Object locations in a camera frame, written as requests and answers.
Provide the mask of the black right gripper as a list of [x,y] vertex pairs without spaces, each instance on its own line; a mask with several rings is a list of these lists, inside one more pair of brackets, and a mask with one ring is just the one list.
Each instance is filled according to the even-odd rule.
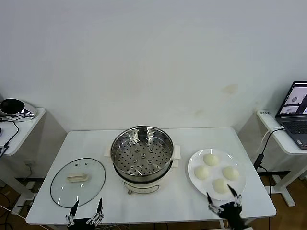
[[242,195],[238,194],[234,188],[227,184],[229,190],[234,196],[234,202],[229,202],[221,206],[216,206],[209,193],[207,193],[208,208],[211,212],[218,215],[219,217],[226,219],[232,230],[245,230],[249,226],[245,224],[244,220],[241,218],[240,213],[242,211]]

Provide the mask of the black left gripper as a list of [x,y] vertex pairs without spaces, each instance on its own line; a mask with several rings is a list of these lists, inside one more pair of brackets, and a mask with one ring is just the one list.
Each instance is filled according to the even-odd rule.
[[65,216],[67,227],[72,230],[95,230],[96,226],[101,223],[104,218],[102,198],[100,198],[96,213],[91,218],[77,218],[74,219],[79,205],[79,200],[73,205],[69,215]]

